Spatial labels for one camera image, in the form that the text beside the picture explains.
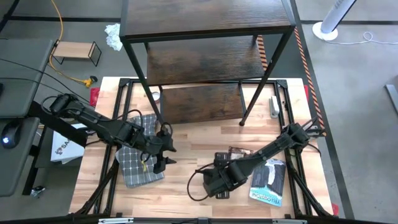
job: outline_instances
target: floor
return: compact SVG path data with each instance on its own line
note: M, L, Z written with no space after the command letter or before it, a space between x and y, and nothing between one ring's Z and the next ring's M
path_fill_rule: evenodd
M301 20L322 20L335 0L296 0ZM56 1L63 16L119 17L121 1L110 4L106 0ZM0 15L12 4L0 2ZM360 0L347 14L346 21L398 21L398 2L394 0ZM57 16L49 0L32 4L21 0L14 15ZM106 46L104 33L107 22L66 22L64 40L93 41L103 51L98 67L91 62L67 61L60 68L66 74L79 78L96 75L99 86L104 76L134 76L134 70L122 49L116 52ZM398 26L340 25L337 42L362 41L363 32L370 31L374 38L398 42ZM56 40L60 33L58 22L9 21L0 38L46 38ZM326 115L349 199L356 219L396 223L398 221L398 115L383 88L397 74L395 58L398 45L336 45L316 39L312 25L303 25L308 51L318 81ZM146 68L144 46L135 45L143 68ZM46 72L57 76L51 68ZM89 89L57 76L73 90L89 97ZM57 86L44 77L44 83ZM51 90L38 91L36 100L54 94ZM323 165L331 200L341 206L331 161L326 144L320 140ZM64 215L68 212L78 167L42 169L37 184L48 188L40 199L13 195L0 198L0 220Z

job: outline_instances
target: striped tape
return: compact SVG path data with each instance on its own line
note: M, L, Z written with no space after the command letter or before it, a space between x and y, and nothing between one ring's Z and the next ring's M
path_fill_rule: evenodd
M320 125L320 127L322 129L324 129L325 125L324 125L324 122L323 122L323 119L322 119L321 110L319 108L317 94L315 93L315 89L313 87L311 74L310 74L310 71L308 69L307 59L305 59L303 46L301 44L300 35L299 35L299 31L297 30L297 28L294 29L294 34L296 36L298 50L300 51L300 56L301 56L301 59L302 59L302 62L303 62L304 71L305 71L305 74L307 76L308 84L309 84L309 87L310 87L311 97L312 97L312 100L313 100L313 104L315 106L315 111L316 111L317 116L318 116L319 125ZM261 59L262 67L264 68L264 71L265 71L265 70L267 70L268 64L267 64L267 59L266 59L266 50L264 48L264 41L263 41L261 35L258 35L258 37L257 37L257 46L259 48L259 53L260 53L260 59Z

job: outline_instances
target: wooden tabletop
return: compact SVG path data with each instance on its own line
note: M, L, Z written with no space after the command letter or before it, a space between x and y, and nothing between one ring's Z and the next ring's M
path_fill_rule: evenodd
M290 21L282 1L124 0L120 36L132 40L283 30Z
M103 78L96 106L97 112L111 117L118 83L118 77ZM287 79L287 83L295 121L303 124L310 119L310 111L302 80ZM164 88L175 88L175 86L170 85ZM257 85L243 85L246 104L249 103L256 88ZM151 87L151 90L158 91L157 87ZM282 90L280 92L283 101L283 92ZM240 119L173 125L174 146L177 152L167 152L166 156L176 160L177 163L167 165L164 179L133 189L128 189L125 186L119 170L112 214L123 212L125 217L157 218L283 218L286 213L293 215L287 174L285 175L282 207L275 207L249 198L251 178L246 184L231 192L231 198L228 200L208 198L202 202L194 202L187 195L188 178L195 169L212 162L215 152L227 152L228 146L258 150L280 134L278 119L270 117L269 98L272 95L274 95L273 87L266 85L251 111L245 127L239 126ZM153 113L140 84L133 86L130 109L133 108L141 110L143 114ZM97 143L86 148L70 212L81 208L97 187L105 147L103 143ZM275 158L285 159L283 153L279 153ZM306 147L302 153L302 160L308 188L326 211L331 213L331 202L319 153ZM200 175L197 175L191 182L190 191L196 198L205 195L202 183L203 179ZM300 208L304 212L302 193L300 189L297 190ZM105 190L101 211L106 203L107 194L108 190Z

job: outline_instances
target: gray checkered cloth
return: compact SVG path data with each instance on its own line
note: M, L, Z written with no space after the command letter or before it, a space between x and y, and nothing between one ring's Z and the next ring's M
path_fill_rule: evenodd
M143 120L145 128L144 134L146 136L154 136L156 115L144 115ZM141 125L139 116L133 117L130 121ZM120 163L124 183L126 184L127 188L138 187L164 178L163 173L154 174L154 164L156 163L156 157L151 156L143 165L140 159L141 152L142 151L140 150L123 146L116 154L116 159ZM147 156L148 154L142 155L142 159L146 160Z

